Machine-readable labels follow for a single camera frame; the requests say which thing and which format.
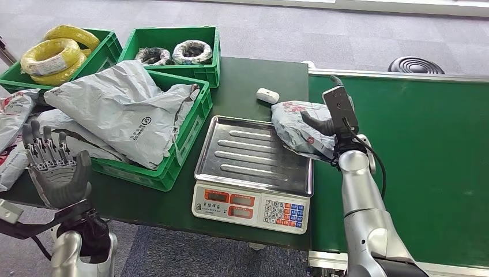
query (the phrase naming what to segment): robot finger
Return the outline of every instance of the robot finger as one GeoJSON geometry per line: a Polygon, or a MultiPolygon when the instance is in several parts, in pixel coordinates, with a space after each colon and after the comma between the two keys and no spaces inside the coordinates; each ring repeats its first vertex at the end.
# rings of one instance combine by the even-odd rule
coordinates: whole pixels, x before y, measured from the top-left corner
{"type": "Polygon", "coordinates": [[[31,121],[32,137],[34,139],[34,149],[39,153],[39,156],[44,162],[52,161],[51,154],[48,152],[46,145],[44,145],[43,138],[39,132],[39,121],[31,121]]]}
{"type": "Polygon", "coordinates": [[[44,138],[44,143],[46,145],[46,148],[48,149],[48,152],[51,154],[52,159],[55,161],[61,160],[62,158],[61,158],[61,154],[59,153],[59,148],[52,140],[50,126],[43,127],[43,138],[44,138]]]}
{"type": "Polygon", "coordinates": [[[32,127],[30,124],[24,124],[22,126],[22,141],[24,142],[24,148],[26,150],[29,163],[32,165],[43,163],[44,160],[35,147],[34,136],[32,134],[32,127]]]}
{"type": "Polygon", "coordinates": [[[58,142],[59,142],[59,154],[61,155],[61,158],[65,161],[66,164],[75,166],[76,162],[73,160],[70,148],[68,148],[68,144],[66,143],[65,132],[59,133],[58,142]]]}
{"type": "Polygon", "coordinates": [[[75,173],[69,186],[73,191],[80,193],[82,198],[86,198],[92,191],[92,185],[88,181],[92,173],[92,161],[87,150],[78,153],[76,160],[75,173]]]}
{"type": "Polygon", "coordinates": [[[326,121],[320,121],[311,117],[306,111],[301,111],[300,116],[302,117],[302,121],[304,121],[305,124],[311,126],[313,129],[319,131],[321,134],[325,136],[334,135],[333,121],[330,118],[326,121]]]}

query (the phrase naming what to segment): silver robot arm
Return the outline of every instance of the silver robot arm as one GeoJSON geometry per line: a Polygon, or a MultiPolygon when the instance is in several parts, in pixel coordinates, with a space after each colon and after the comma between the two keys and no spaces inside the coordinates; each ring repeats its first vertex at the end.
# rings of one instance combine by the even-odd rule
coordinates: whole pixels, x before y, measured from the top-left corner
{"type": "Polygon", "coordinates": [[[304,122],[324,135],[335,135],[334,159],[343,174],[342,198],[350,277],[427,277],[397,234],[372,172],[375,162],[368,139],[358,133],[352,100],[341,81],[322,97],[331,119],[318,121],[302,113],[304,122]]]}
{"type": "Polygon", "coordinates": [[[348,276],[428,276],[397,234],[390,213],[370,173],[364,152],[341,154],[341,190],[348,244],[348,276]]]}

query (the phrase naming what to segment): gray carpet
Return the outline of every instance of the gray carpet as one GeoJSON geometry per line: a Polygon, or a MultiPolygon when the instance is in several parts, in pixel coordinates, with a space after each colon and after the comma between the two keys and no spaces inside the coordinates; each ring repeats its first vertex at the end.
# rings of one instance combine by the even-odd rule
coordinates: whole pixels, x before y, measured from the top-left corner
{"type": "MultiPolygon", "coordinates": [[[[222,55],[313,61],[319,68],[385,71],[417,55],[447,74],[489,75],[489,21],[482,18],[367,14],[221,3],[116,0],[0,0],[0,36],[18,57],[59,24],[115,30],[217,25],[222,55]]],[[[0,62],[0,72],[7,66],[0,62]]],[[[24,222],[53,212],[25,207],[24,222]]],[[[118,236],[116,276],[304,276],[306,254],[272,246],[111,222],[118,236]]],[[[50,249],[47,234],[41,236],[50,249]]],[[[0,235],[0,277],[50,276],[31,240],[0,235]]]]}

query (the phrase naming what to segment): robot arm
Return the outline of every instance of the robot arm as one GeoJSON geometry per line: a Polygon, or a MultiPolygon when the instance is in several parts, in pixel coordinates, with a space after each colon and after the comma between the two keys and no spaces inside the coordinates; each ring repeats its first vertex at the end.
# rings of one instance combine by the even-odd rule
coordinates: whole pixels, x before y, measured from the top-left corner
{"type": "Polygon", "coordinates": [[[0,199],[0,233],[33,238],[51,260],[53,277],[113,277],[117,239],[86,199],[91,191],[88,152],[80,152],[74,160],[66,135],[61,132],[56,145],[49,127],[40,135],[38,121],[23,126],[22,139],[39,196],[48,207],[59,210],[49,223],[23,224],[18,221],[23,210],[0,199]],[[52,257],[36,238],[49,229],[56,235],[52,257]],[[90,263],[80,257],[90,257],[90,263]]]}
{"type": "Polygon", "coordinates": [[[351,99],[341,81],[334,76],[332,80],[336,86],[322,95],[331,119],[321,122],[307,113],[302,118],[322,134],[336,135],[332,165],[343,174],[341,194],[348,276],[427,277],[409,254],[384,206],[371,173],[375,172],[373,152],[368,139],[357,135],[358,121],[351,99]]]}

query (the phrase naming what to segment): stainless steel weighing tray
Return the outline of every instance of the stainless steel weighing tray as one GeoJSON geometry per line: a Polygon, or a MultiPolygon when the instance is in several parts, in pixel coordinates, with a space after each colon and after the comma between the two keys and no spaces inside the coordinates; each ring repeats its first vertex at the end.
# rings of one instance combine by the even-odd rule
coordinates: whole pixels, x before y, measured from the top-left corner
{"type": "Polygon", "coordinates": [[[282,146],[270,122],[212,118],[195,168],[200,181],[311,197],[311,159],[282,146]]]}

